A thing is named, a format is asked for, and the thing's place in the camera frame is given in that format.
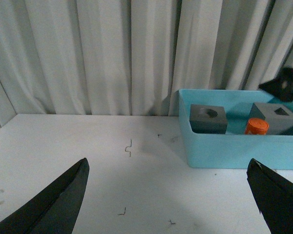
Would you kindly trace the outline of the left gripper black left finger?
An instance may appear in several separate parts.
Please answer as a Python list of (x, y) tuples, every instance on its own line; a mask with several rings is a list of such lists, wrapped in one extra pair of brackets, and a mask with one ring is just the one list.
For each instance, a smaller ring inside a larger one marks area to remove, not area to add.
[(1, 221), (0, 234), (71, 234), (88, 175), (88, 160), (83, 158)]

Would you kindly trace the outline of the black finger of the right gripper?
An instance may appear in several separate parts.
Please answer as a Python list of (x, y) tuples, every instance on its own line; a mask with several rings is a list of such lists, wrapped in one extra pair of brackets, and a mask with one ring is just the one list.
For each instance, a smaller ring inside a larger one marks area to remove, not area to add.
[(293, 67), (283, 67), (277, 76), (259, 84), (258, 88), (280, 101), (293, 101)]

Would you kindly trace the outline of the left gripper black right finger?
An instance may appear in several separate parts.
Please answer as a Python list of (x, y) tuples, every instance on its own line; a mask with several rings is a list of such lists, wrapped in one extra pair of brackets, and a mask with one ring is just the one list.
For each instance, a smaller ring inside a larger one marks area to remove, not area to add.
[(293, 234), (293, 183), (254, 158), (247, 181), (270, 232)]

